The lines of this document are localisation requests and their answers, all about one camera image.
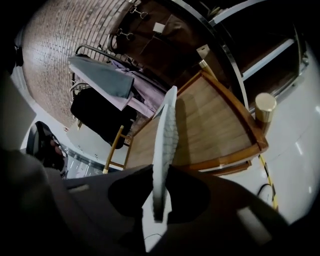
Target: yellow cable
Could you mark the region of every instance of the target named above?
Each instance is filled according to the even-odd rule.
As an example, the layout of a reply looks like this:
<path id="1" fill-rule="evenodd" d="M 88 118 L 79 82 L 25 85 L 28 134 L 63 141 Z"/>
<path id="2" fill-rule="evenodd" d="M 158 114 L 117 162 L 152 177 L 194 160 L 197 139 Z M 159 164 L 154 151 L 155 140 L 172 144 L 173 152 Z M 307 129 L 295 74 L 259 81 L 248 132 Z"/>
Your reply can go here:
<path id="1" fill-rule="evenodd" d="M 263 156 L 261 154 L 258 156 L 258 158 L 259 158 L 259 160 L 260 160 L 260 162 L 261 162 L 261 164 L 262 164 L 262 166 L 263 166 L 263 168 L 265 170 L 266 176 L 268 178 L 268 183 L 272 188 L 272 205 L 273 205 L 273 208 L 278 212 L 279 211 L 279 205 L 278 205 L 278 200 L 277 200 L 276 189 L 275 189 L 275 185 L 272 182 L 272 179 L 270 177 L 267 163 L 266 163 L 265 159 L 263 158 Z"/>

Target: black garment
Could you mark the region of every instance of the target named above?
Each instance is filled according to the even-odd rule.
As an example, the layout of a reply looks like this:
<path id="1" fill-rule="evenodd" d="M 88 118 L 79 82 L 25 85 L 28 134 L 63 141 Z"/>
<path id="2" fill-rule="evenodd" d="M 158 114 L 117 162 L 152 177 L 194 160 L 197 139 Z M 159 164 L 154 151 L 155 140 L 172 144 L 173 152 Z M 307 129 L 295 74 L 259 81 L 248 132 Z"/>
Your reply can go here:
<path id="1" fill-rule="evenodd" d="M 124 126 L 122 134 L 126 136 L 133 123 L 131 120 L 137 117 L 132 107 L 126 106 L 120 111 L 93 88 L 79 92 L 73 100 L 71 113 L 110 145 L 121 125 Z M 116 149 L 121 149 L 124 142 L 125 139 L 120 137 Z"/>

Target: brick wall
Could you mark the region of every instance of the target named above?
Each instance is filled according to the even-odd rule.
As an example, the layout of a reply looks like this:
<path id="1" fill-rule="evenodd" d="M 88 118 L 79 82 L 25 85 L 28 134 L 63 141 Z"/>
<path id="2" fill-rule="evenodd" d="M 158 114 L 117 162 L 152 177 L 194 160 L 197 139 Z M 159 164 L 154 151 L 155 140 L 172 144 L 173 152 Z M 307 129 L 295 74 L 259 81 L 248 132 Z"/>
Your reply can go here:
<path id="1" fill-rule="evenodd" d="M 107 35 L 125 0 L 48 0 L 23 34 L 23 72 L 35 101 L 69 127 L 72 85 L 67 58 L 80 44 L 107 48 Z M 82 50 L 99 61 L 105 57 Z"/>

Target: metal hook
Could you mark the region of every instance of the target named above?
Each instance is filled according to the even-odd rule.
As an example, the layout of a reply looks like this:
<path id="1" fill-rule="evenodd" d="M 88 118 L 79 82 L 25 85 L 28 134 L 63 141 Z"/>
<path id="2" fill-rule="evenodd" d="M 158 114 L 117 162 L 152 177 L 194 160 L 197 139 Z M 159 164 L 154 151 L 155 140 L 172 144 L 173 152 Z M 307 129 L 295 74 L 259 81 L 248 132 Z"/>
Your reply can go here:
<path id="1" fill-rule="evenodd" d="M 113 43 L 114 36 L 111 34 L 108 34 L 106 38 L 106 48 L 110 51 L 116 54 L 117 49 L 114 49 L 112 43 Z"/>
<path id="2" fill-rule="evenodd" d="M 122 32 L 122 28 L 119 28 L 119 29 L 118 29 L 116 35 L 117 35 L 117 36 L 124 35 L 124 36 L 126 36 L 126 39 L 127 39 L 128 41 L 130 41 L 131 39 L 134 38 L 134 34 L 132 34 L 132 33 L 128 33 L 128 34 L 123 33 L 123 32 Z"/>
<path id="3" fill-rule="evenodd" d="M 131 14 L 134 14 L 134 13 L 137 13 L 137 14 L 140 14 L 140 18 L 143 20 L 147 15 L 148 13 L 143 11 L 143 12 L 140 12 L 140 11 L 137 11 L 137 7 L 133 7 L 133 9 L 130 11 Z"/>

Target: wooden chair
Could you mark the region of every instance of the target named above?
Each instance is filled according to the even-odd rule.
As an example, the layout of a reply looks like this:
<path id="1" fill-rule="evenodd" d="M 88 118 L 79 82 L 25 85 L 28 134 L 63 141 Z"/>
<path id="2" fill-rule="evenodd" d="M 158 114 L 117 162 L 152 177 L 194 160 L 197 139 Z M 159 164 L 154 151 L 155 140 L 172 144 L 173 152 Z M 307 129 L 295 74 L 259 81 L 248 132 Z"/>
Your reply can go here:
<path id="1" fill-rule="evenodd" d="M 246 170 L 251 160 L 268 148 L 264 132 L 241 102 L 206 72 L 199 72 L 177 94 L 176 125 L 179 141 L 172 165 L 181 170 L 212 171 L 226 175 Z M 125 168 L 153 162 L 159 117 L 150 118 L 131 139 Z M 108 157 L 111 161 L 114 146 Z"/>

